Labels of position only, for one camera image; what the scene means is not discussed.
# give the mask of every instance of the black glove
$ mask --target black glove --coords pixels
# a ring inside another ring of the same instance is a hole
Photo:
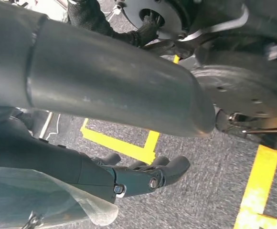
[[[151,15],[145,16],[143,26],[138,31],[115,32],[100,10],[97,0],[69,0],[67,16],[69,22],[73,26],[104,34],[136,47],[143,47],[157,39],[157,31],[159,28]]]

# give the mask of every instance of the hex bolt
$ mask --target hex bolt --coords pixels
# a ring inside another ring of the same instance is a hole
[[[155,189],[157,187],[157,180],[156,178],[151,178],[149,182],[149,187],[151,189]]]
[[[187,32],[183,31],[183,32],[180,33],[179,35],[178,35],[178,38],[179,38],[179,40],[183,40],[183,39],[184,39],[184,38],[185,38],[186,36],[187,36]]]
[[[116,194],[122,194],[123,191],[123,187],[121,185],[115,185],[114,186],[114,193]]]

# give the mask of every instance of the plastic sheet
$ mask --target plastic sheet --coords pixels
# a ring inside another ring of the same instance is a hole
[[[35,170],[0,167],[0,229],[22,228],[31,212],[47,228],[90,219],[105,226],[118,208],[111,203]]]

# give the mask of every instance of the yellow floor marking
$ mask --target yellow floor marking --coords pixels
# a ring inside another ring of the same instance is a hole
[[[277,219],[273,217],[258,215],[257,221],[263,229],[277,229]]]
[[[144,148],[124,142],[122,140],[104,135],[96,131],[86,128],[89,119],[85,119],[80,131],[83,137],[118,153],[130,156],[136,160],[142,161],[148,165],[155,159],[154,148],[157,144],[159,133],[150,131]]]
[[[148,136],[145,142],[145,146],[144,147],[148,152],[153,152],[157,145],[157,139],[159,138],[160,133],[155,131],[149,131]]]
[[[259,229],[265,225],[263,222],[269,222],[262,215],[276,167],[277,150],[259,146],[234,229]]]

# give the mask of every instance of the gray metal pipe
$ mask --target gray metal pipe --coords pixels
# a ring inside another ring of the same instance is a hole
[[[215,111],[190,72],[146,51],[0,2],[0,106],[203,136]]]

